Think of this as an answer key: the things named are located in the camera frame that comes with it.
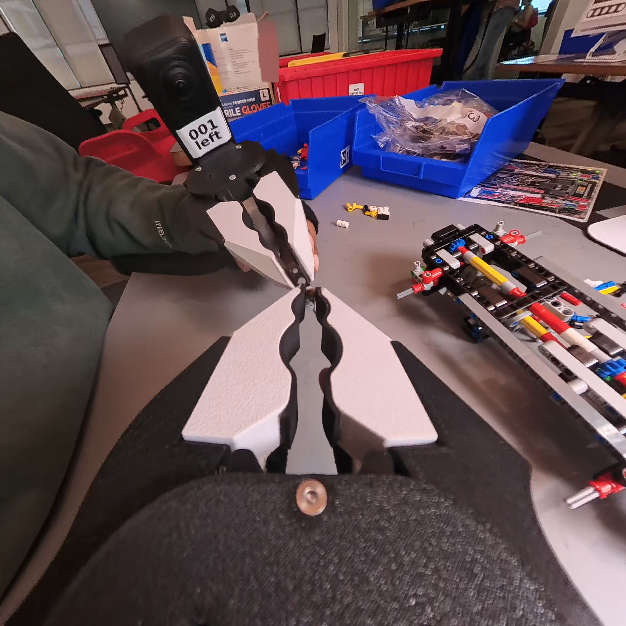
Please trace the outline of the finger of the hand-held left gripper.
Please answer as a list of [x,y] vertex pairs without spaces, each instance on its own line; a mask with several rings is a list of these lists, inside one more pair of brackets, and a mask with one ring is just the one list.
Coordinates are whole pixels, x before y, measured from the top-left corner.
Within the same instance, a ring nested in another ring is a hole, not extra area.
[[287,275],[312,285],[314,260],[304,206],[283,178],[276,171],[261,176],[244,208],[262,244],[276,253]]
[[278,286],[293,289],[298,285],[287,275],[276,253],[262,244],[254,226],[247,225],[244,218],[248,214],[241,203],[222,201],[207,209],[206,213],[236,261]]

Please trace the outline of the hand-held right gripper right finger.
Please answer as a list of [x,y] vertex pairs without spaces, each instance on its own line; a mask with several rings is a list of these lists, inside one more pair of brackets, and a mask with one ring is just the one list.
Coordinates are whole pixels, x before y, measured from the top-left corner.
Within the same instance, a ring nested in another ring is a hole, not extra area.
[[393,341],[331,291],[314,296],[322,328],[322,425],[338,474],[352,473],[370,453],[424,446],[438,433]]

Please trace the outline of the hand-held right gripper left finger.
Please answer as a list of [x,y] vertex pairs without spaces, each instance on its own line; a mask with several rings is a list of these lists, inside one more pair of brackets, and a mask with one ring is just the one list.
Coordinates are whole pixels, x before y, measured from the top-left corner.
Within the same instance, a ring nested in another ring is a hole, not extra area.
[[227,338],[183,430],[185,441],[248,450],[283,472],[298,424],[291,361],[300,348],[306,290],[297,287]]

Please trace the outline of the lego car chassis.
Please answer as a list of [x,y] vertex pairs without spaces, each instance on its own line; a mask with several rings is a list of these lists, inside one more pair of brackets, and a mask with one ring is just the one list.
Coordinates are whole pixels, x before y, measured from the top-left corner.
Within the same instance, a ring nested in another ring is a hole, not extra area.
[[396,298],[449,296],[470,339],[499,342],[612,452],[616,462],[567,499],[574,510],[625,492],[625,317],[609,295],[520,251],[539,234],[448,225],[424,240]]

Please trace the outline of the person's left forearm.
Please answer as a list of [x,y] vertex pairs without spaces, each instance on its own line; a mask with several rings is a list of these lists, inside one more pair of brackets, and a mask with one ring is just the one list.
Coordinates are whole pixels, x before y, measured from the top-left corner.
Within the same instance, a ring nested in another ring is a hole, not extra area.
[[119,269],[203,275],[236,264],[207,206],[182,185],[162,185],[91,157],[1,113],[1,235],[38,231],[68,257],[124,257]]

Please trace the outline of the small heap of lego bricks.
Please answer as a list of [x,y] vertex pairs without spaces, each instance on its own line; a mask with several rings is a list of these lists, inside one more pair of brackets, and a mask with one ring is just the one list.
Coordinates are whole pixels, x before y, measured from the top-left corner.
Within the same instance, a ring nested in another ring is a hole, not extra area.
[[345,208],[348,212],[361,212],[376,220],[388,221],[390,217],[390,209],[388,206],[375,205],[359,205],[358,203],[346,203]]

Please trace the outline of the clear bag of lego parts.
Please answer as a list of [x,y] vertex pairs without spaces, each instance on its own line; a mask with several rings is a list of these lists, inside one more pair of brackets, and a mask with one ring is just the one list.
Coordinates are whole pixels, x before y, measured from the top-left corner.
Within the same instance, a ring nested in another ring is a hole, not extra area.
[[361,99],[381,131],[380,149],[434,160],[466,162],[496,108],[462,88],[438,91],[422,100],[395,96]]

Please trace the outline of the white cardboard box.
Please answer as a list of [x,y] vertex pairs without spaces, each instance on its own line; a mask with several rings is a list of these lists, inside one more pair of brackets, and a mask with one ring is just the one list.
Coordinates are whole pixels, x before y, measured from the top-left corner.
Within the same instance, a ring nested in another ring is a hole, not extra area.
[[207,28],[197,29],[184,17],[205,60],[218,95],[260,88],[263,84],[259,58],[259,30],[255,17],[241,17],[234,5],[223,11],[207,11]]

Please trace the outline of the blue plastic bin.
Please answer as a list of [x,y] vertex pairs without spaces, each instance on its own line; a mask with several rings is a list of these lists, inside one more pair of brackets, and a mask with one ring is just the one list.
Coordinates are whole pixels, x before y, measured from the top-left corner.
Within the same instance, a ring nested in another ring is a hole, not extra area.
[[382,128],[366,109],[356,113],[352,160],[362,175],[382,182],[457,199],[523,153],[565,83],[563,78],[443,82],[406,95],[420,100],[466,89],[496,109],[465,161],[434,160],[382,150]]
[[352,165],[356,113],[363,95],[292,99],[236,120],[229,120],[238,142],[259,142],[289,158],[302,157],[293,169],[300,196],[315,199]]

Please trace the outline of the disposable glove box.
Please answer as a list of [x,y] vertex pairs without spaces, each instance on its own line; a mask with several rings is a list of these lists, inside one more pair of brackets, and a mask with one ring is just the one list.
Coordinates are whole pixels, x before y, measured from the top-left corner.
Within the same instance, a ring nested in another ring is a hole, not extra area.
[[265,110],[275,103],[270,87],[224,92],[219,99],[228,122]]

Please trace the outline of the red plastic seat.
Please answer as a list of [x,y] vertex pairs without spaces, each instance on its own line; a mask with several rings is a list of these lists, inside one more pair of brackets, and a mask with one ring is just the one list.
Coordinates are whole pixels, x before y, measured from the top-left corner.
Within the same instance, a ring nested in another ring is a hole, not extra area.
[[176,144],[158,112],[148,109],[126,120],[122,129],[83,141],[79,154],[164,184],[190,168],[184,153],[179,157],[171,151]]

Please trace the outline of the red plastic crate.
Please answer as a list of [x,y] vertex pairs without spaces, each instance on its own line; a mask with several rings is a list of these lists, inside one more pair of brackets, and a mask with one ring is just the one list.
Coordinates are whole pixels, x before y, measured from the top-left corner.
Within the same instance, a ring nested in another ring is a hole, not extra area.
[[304,55],[279,62],[276,101],[405,95],[429,86],[441,48]]

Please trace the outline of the person's torso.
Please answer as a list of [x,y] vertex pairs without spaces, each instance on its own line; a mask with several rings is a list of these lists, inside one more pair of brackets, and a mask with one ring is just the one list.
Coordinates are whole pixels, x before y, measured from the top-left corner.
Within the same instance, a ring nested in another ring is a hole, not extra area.
[[1,200],[1,594],[57,499],[112,306]]

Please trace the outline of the white book stand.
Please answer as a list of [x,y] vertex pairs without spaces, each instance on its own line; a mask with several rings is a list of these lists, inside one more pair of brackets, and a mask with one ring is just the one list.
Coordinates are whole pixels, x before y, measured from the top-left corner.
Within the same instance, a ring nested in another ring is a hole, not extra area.
[[[625,30],[607,32],[587,53],[585,59],[610,66],[625,66]],[[625,80],[617,83],[615,95],[608,98],[608,109],[616,124],[625,120]],[[614,216],[588,228],[591,239],[622,255],[625,254],[625,214]]]

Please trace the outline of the wooden workbench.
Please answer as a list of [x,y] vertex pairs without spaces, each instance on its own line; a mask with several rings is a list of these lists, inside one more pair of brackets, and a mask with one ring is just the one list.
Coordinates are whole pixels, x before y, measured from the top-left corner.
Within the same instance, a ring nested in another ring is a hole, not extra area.
[[559,97],[599,101],[625,99],[625,59],[607,56],[587,58],[583,54],[547,54],[511,59],[498,63],[497,73],[519,72],[522,76],[580,76],[577,82],[565,82]]

